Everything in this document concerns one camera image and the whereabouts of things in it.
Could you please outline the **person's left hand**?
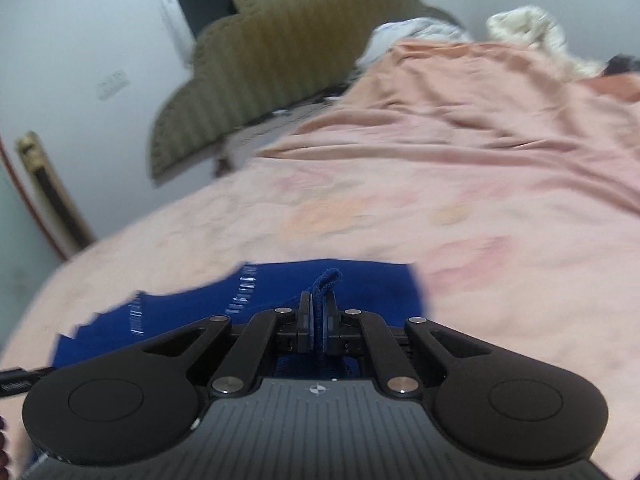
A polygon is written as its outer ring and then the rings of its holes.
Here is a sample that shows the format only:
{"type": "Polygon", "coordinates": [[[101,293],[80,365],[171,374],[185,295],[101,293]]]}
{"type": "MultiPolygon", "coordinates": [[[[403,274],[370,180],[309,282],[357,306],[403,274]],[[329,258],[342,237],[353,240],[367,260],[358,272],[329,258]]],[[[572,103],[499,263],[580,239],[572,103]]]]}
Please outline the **person's left hand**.
{"type": "Polygon", "coordinates": [[[6,420],[0,417],[0,480],[11,479],[11,457],[8,452],[8,439],[6,438],[6,420]]]}

